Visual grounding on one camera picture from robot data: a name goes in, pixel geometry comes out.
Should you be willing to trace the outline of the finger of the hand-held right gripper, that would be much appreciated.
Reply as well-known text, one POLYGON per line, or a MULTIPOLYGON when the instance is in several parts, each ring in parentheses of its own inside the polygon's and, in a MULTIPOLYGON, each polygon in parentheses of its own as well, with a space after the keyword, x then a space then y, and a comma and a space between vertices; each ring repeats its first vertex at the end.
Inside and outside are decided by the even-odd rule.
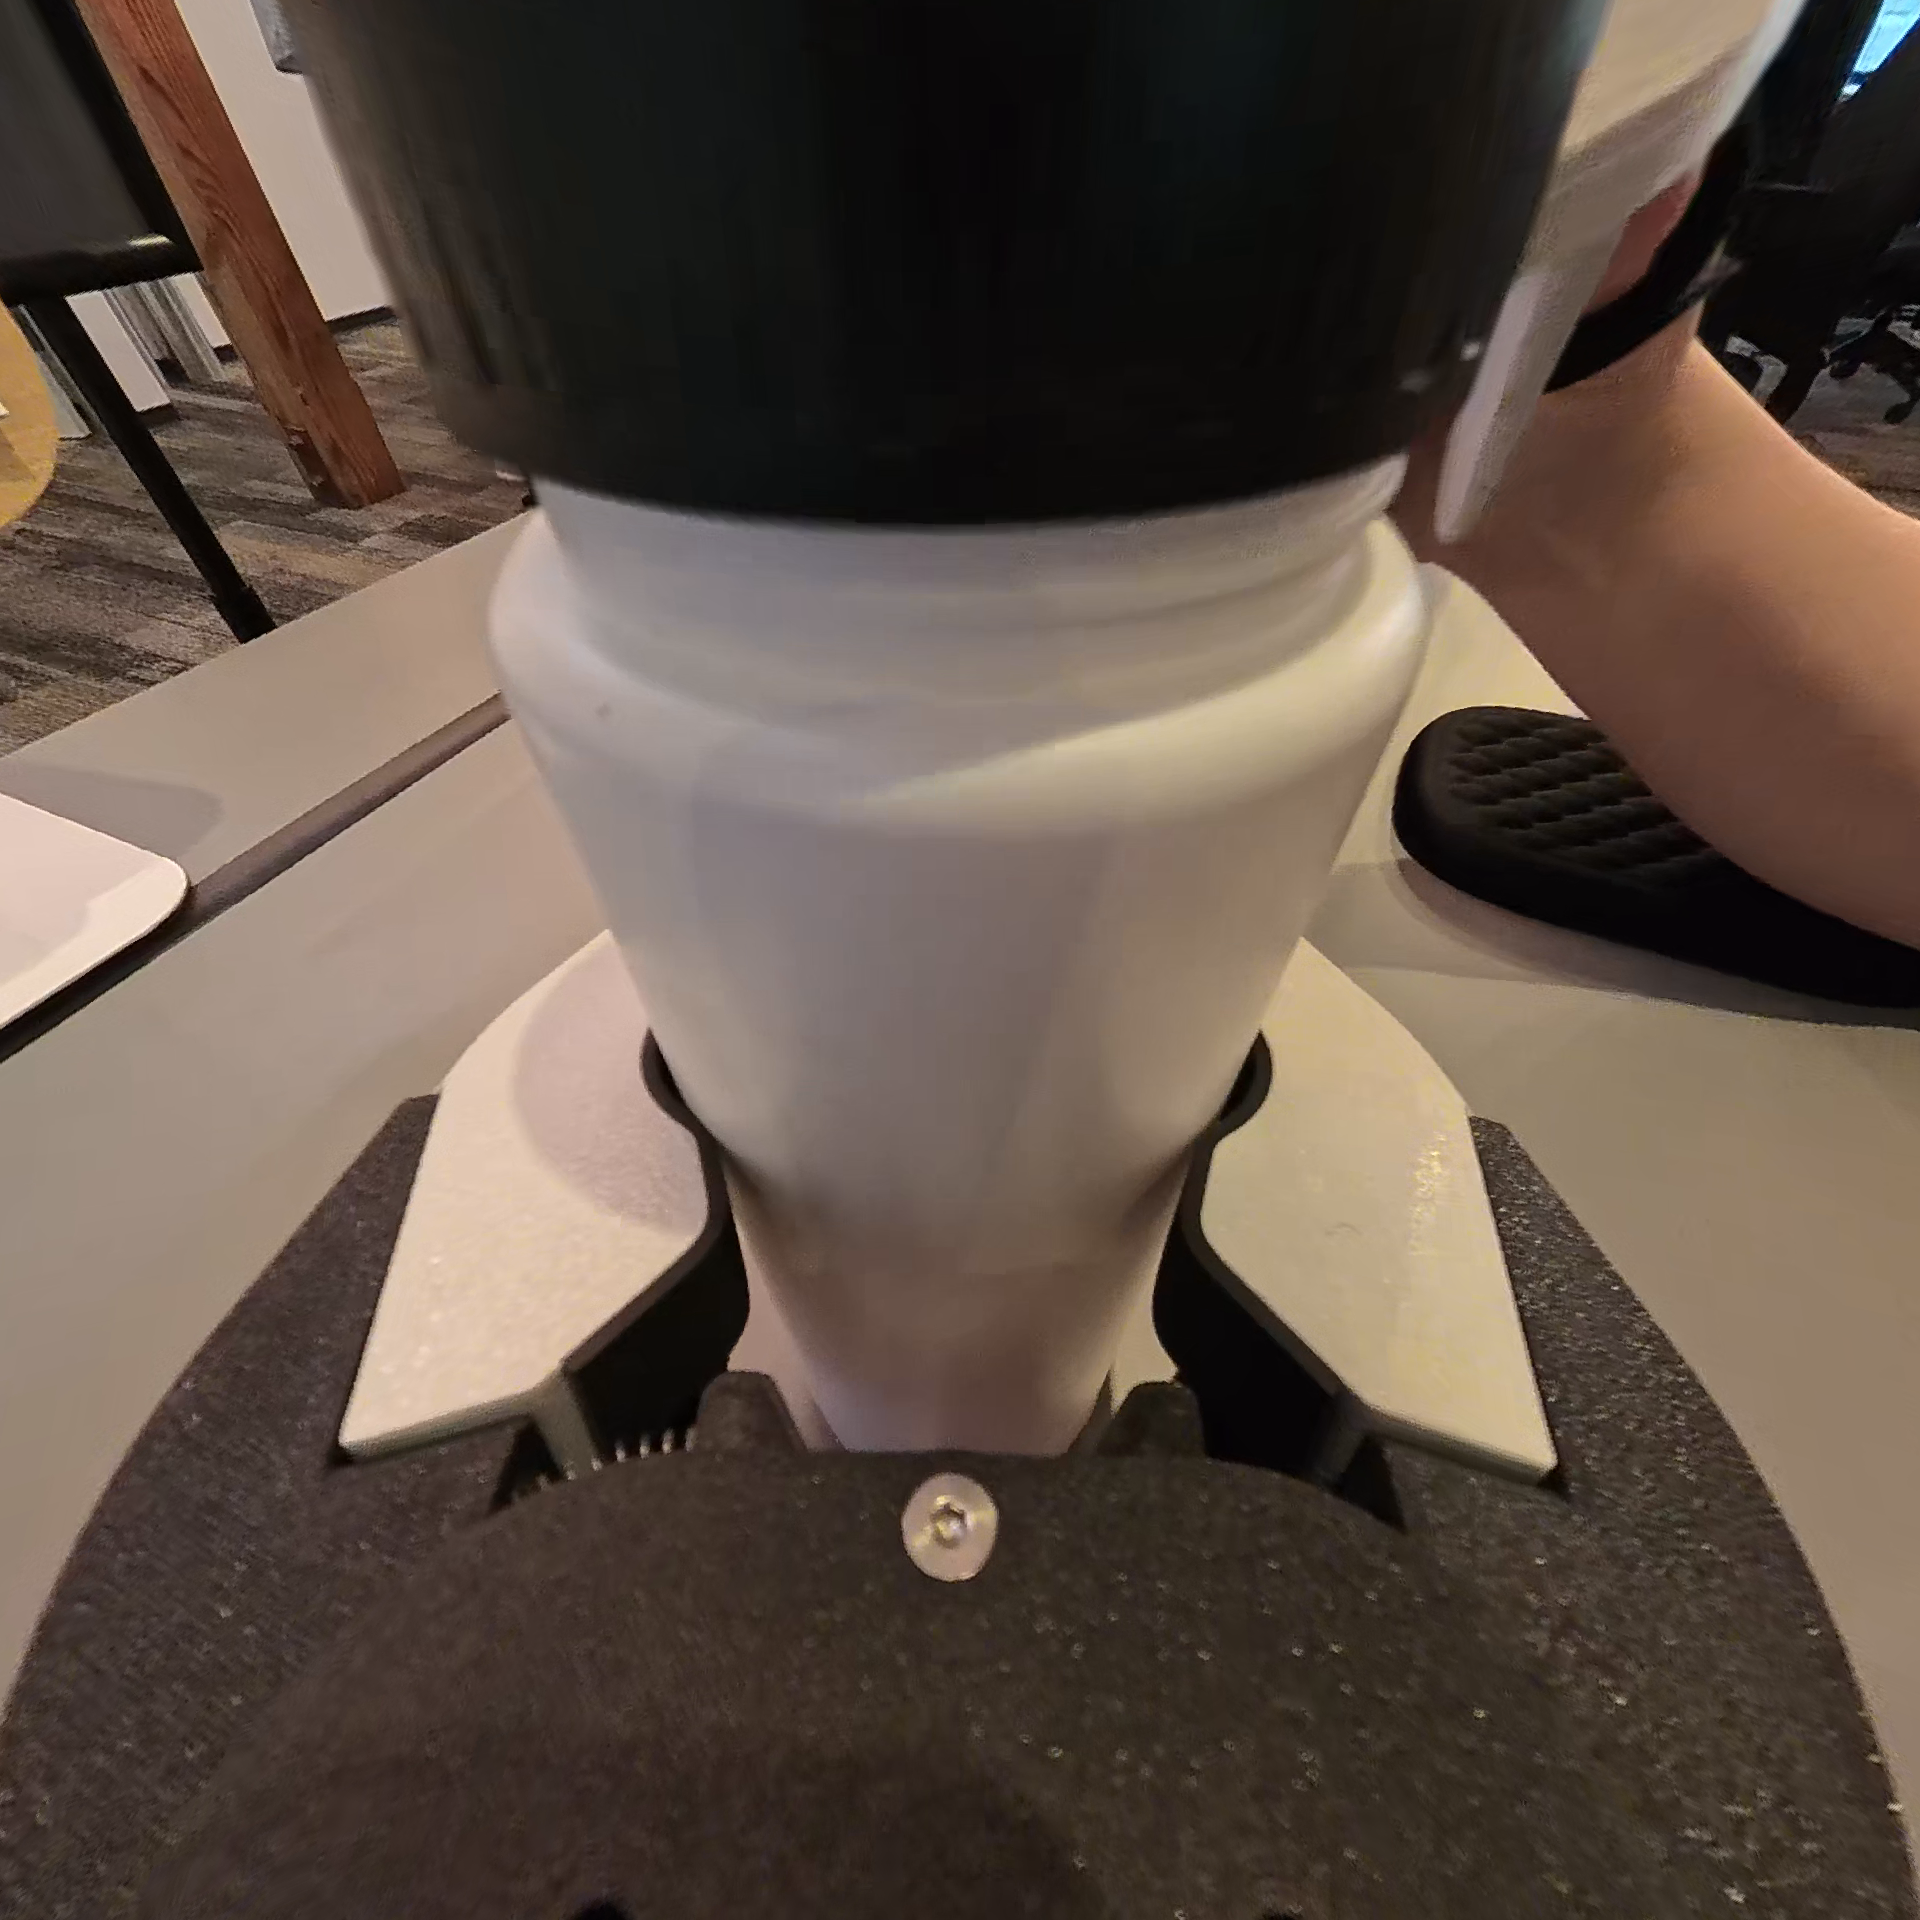
POLYGON ((1516 275, 1435 483, 1461 542, 1550 388, 1632 219, 1696 175, 1784 44, 1799 3, 1612 3, 1516 275))

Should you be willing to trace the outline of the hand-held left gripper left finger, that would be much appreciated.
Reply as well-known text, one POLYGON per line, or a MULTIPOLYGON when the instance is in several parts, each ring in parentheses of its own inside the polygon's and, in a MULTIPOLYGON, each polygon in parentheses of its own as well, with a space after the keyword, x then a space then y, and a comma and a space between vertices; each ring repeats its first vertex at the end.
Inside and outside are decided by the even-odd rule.
POLYGON ((341 1448, 494 1427, 532 1427, 565 1469, 672 1448, 746 1316, 719 1148, 600 936, 448 1071, 341 1448))

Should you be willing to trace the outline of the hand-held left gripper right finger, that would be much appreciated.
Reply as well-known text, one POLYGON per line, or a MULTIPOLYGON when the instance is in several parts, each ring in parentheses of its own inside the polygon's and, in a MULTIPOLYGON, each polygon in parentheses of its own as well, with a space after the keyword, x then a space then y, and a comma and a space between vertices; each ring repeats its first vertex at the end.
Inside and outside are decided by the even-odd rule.
POLYGON ((1231 1463, 1336 1487, 1396 1445, 1524 1487, 1558 1469, 1468 1106, 1310 946, 1196 1142, 1158 1355, 1231 1463))

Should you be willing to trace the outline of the white plastic bottle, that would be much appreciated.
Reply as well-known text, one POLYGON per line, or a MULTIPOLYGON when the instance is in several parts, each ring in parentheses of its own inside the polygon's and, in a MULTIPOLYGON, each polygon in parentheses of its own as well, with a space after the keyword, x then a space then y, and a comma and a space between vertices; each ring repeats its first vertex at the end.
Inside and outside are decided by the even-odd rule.
POLYGON ((1405 460, 881 531, 541 478, 502 691, 851 1450, 1069 1450, 1427 645, 1405 460))

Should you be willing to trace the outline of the black bottle lid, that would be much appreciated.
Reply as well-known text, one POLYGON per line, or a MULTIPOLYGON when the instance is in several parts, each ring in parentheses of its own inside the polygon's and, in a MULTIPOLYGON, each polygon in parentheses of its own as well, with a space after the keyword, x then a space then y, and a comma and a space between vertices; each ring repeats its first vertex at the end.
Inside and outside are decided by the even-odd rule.
POLYGON ((285 4, 435 405, 540 483, 1174 514, 1464 397, 1604 4, 285 4))

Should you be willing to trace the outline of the person's right forearm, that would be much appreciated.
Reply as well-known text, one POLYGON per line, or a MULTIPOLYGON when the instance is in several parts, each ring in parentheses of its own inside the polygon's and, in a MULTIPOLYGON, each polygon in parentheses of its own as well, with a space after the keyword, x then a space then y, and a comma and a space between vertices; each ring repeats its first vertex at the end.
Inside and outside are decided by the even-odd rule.
POLYGON ((1854 525, 1833 507, 1823 583, 1805 600, 1602 610, 1526 633, 1501 619, 1713 848, 1914 947, 1916 523, 1827 470, 1856 497, 1854 525))

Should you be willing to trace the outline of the black office chair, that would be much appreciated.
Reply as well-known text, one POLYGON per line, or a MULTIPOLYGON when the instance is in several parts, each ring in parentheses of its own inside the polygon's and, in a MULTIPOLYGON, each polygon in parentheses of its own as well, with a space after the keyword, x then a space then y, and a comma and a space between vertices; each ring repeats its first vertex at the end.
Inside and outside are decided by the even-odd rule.
MULTIPOLYGON (((1903 425, 1919 398, 1919 6, 1883 8, 1831 130, 1817 140, 1812 183, 1819 197, 1812 219, 1789 239, 1765 244, 1762 290, 1749 313, 1762 321, 1765 347, 1823 349, 1812 391, 1822 378, 1885 376, 1900 391, 1885 422, 1903 425)), ((1740 337, 1713 355, 1746 395, 1764 398, 1774 419, 1789 422, 1812 397, 1776 395, 1783 364, 1740 337)))

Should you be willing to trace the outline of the black mesh wrist rest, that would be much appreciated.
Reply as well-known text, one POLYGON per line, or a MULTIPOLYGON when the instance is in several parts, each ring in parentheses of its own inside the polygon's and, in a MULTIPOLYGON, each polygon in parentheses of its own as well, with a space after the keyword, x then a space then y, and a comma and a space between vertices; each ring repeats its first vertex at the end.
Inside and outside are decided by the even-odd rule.
POLYGON ((1587 720, 1474 706, 1398 768, 1392 829, 1436 881, 1521 919, 1754 988, 1916 1015, 1919 957, 1716 851, 1587 720))

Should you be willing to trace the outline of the instruction board on white stand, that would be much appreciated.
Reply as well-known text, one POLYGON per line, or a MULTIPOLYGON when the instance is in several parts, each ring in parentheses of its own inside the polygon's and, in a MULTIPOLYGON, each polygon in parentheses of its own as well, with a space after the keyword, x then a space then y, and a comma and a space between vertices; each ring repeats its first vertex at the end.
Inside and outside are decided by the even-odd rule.
MULTIPOLYGON (((38 356, 2 317, 2 525, 37 507, 59 463, 59 419, 38 356)), ((45 808, 2 797, 2 1025, 84 981, 168 923, 183 868, 45 808)))

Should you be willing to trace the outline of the wooden post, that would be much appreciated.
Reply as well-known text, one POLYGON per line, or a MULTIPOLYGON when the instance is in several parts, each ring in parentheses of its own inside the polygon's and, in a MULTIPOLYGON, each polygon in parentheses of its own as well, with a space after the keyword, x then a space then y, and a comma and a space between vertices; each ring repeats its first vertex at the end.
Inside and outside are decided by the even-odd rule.
POLYGON ((405 492, 197 44, 173 3, 83 3, 212 305, 311 492, 368 509, 405 492))

